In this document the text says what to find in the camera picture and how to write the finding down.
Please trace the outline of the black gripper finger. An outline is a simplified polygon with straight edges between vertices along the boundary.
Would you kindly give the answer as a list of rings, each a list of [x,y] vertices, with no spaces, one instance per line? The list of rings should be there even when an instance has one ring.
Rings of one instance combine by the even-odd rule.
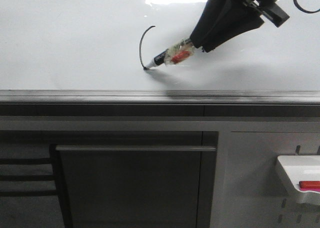
[[[202,46],[203,52],[210,52],[226,41],[245,32],[260,28],[264,24],[258,12],[242,5],[237,0],[229,0],[229,10],[218,21]]]
[[[207,0],[199,21],[189,37],[196,48],[207,42],[210,33],[228,10],[229,0]]]

